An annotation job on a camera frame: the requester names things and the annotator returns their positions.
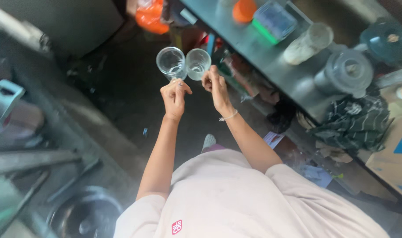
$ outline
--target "shoe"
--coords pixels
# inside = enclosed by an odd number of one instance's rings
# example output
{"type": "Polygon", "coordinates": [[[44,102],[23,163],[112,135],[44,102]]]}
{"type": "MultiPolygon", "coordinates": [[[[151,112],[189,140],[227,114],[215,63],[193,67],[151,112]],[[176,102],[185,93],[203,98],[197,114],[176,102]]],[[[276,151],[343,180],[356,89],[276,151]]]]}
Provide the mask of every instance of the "shoe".
{"type": "Polygon", "coordinates": [[[217,144],[217,140],[216,140],[216,138],[215,138],[212,134],[208,134],[208,135],[205,137],[204,145],[202,146],[201,153],[204,151],[205,148],[209,148],[209,147],[212,146],[213,144],[217,144]]]}

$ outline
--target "bracelet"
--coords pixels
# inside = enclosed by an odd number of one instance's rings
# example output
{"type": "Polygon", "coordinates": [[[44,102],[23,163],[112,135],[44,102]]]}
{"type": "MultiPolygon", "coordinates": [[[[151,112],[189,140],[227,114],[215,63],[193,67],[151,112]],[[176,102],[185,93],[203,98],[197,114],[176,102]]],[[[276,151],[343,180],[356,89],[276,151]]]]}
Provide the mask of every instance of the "bracelet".
{"type": "Polygon", "coordinates": [[[219,119],[219,122],[224,122],[225,120],[236,116],[236,114],[238,114],[238,110],[235,109],[235,113],[234,113],[232,116],[226,117],[226,118],[223,118],[223,117],[222,117],[222,118],[219,119]]]}

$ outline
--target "hand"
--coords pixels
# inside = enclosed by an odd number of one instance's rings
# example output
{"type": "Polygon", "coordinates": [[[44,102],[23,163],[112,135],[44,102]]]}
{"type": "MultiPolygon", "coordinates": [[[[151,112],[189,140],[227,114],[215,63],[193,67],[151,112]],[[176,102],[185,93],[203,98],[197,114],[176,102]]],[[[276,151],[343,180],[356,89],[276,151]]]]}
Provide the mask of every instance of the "hand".
{"type": "Polygon", "coordinates": [[[185,92],[192,94],[191,88],[182,79],[173,79],[169,84],[160,89],[166,108],[165,117],[171,120],[180,121],[185,111],[185,92]]]}
{"type": "Polygon", "coordinates": [[[214,107],[222,117],[232,116],[235,112],[229,100],[225,78],[219,75],[217,66],[211,65],[210,70],[202,76],[202,86],[213,94],[214,107]]]}

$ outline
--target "countertop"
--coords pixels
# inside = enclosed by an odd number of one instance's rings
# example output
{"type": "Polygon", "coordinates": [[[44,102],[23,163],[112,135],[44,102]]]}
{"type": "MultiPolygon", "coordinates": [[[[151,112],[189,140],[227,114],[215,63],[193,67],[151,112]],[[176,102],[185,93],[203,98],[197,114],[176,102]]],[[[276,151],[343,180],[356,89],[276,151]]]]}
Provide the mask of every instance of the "countertop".
{"type": "Polygon", "coordinates": [[[316,122],[322,123],[331,101],[341,98],[323,94],[313,83],[314,75],[331,55],[330,50],[325,49],[298,66],[283,61],[281,56],[286,47],[311,24],[292,3],[285,9],[297,19],[298,26],[285,40],[273,45],[251,24],[236,23],[232,17],[233,6],[222,6],[218,0],[180,2],[316,122]]]}

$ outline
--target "t-shirt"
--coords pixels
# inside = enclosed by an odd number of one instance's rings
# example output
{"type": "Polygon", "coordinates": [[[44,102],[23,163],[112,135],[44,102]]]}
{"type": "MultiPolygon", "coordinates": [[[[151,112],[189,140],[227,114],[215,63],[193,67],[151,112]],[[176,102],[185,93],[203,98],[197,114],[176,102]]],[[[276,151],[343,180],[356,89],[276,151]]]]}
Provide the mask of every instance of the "t-shirt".
{"type": "Polygon", "coordinates": [[[243,154],[200,154],[172,176],[170,195],[137,200],[114,238],[388,238],[359,208],[284,164],[266,174],[243,154]]]}

